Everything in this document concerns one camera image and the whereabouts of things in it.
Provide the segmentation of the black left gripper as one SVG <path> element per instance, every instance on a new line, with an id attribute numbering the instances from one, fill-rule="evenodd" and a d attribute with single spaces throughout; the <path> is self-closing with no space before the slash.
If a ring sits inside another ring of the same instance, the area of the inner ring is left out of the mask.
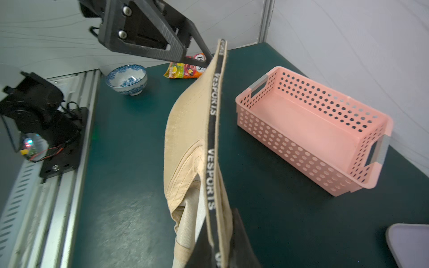
<path id="1" fill-rule="evenodd" d="M 89 32 L 106 49 L 184 64 L 209 64 L 213 56 L 195 24 L 165 1 L 79 1 L 85 18 L 99 18 Z M 194 40 L 206 59 L 186 56 Z"/>

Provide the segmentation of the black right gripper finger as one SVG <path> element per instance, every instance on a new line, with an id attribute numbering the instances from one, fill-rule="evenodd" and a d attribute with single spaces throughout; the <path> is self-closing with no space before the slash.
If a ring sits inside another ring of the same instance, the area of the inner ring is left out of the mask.
<path id="1" fill-rule="evenodd" d="M 229 268 L 261 268 L 261 264 L 253 252 L 237 208 L 232 209 L 232 216 L 233 233 L 230 242 Z M 216 268 L 213 260 L 214 254 L 208 242 L 207 224 L 206 221 L 204 221 L 197 243 L 186 267 Z"/>

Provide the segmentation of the beige baseball cap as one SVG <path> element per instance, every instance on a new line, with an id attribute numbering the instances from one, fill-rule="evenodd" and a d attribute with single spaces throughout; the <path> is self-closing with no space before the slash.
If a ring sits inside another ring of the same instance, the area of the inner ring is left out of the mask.
<path id="1" fill-rule="evenodd" d="M 176 100 L 165 129 L 164 194 L 175 226 L 173 266 L 185 267 L 207 233 L 208 266 L 229 265 L 233 222 L 219 166 L 221 91 L 227 42 Z"/>

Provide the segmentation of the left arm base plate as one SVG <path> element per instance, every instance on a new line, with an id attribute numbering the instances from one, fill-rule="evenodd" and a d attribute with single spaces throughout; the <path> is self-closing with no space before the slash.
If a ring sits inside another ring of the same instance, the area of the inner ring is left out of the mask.
<path id="1" fill-rule="evenodd" d="M 42 161 L 39 173 L 41 178 L 47 180 L 79 167 L 88 113 L 86 107 L 56 111 L 49 128 L 41 134 L 49 144 L 48 156 Z"/>

